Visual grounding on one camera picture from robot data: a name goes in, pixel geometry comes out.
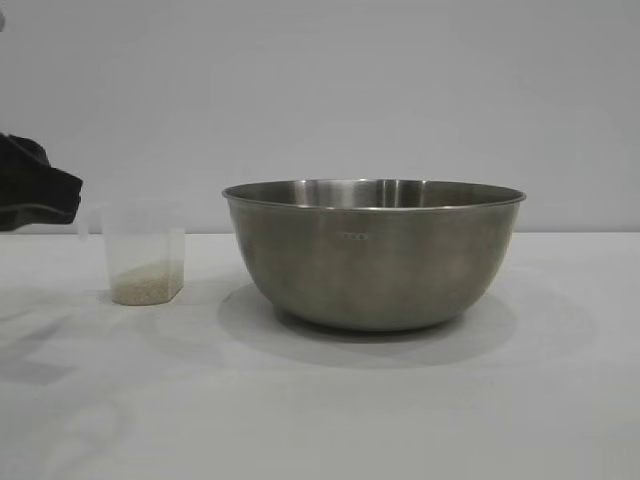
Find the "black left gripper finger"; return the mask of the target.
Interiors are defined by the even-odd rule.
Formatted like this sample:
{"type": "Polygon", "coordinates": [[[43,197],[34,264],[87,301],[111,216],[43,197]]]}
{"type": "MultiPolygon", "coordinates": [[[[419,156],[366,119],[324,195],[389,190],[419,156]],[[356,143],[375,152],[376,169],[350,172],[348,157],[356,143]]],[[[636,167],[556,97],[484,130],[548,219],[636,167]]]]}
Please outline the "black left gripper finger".
{"type": "Polygon", "coordinates": [[[83,181],[53,167],[44,148],[24,137],[1,134],[1,207],[76,209],[83,181]]]}
{"type": "Polygon", "coordinates": [[[79,201],[64,206],[2,203],[1,230],[16,231],[32,225],[70,225],[79,209],[79,201]]]}

